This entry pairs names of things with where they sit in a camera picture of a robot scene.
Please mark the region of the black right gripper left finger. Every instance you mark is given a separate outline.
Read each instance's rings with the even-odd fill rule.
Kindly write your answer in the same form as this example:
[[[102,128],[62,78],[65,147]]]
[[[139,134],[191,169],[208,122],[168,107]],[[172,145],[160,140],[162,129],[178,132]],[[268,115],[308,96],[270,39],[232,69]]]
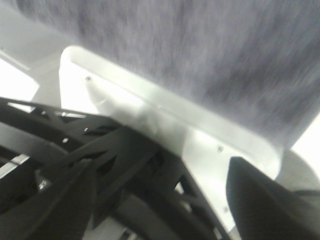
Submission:
[[[96,193],[95,165],[84,160],[51,186],[0,217],[2,240],[81,240]]]

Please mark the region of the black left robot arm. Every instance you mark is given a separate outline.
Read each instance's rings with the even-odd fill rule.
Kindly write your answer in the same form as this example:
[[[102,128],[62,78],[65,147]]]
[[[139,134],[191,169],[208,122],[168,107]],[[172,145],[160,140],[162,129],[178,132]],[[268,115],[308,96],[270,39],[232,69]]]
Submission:
[[[144,240],[227,240],[182,159],[111,118],[0,100],[0,237],[80,240],[108,218]]]

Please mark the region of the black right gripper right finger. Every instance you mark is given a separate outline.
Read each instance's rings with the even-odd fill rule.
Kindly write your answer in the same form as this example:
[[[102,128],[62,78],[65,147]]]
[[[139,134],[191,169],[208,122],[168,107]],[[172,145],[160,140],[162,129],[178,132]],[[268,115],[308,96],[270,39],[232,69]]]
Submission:
[[[242,157],[232,157],[226,197],[243,240],[320,238],[318,190],[290,191]]]

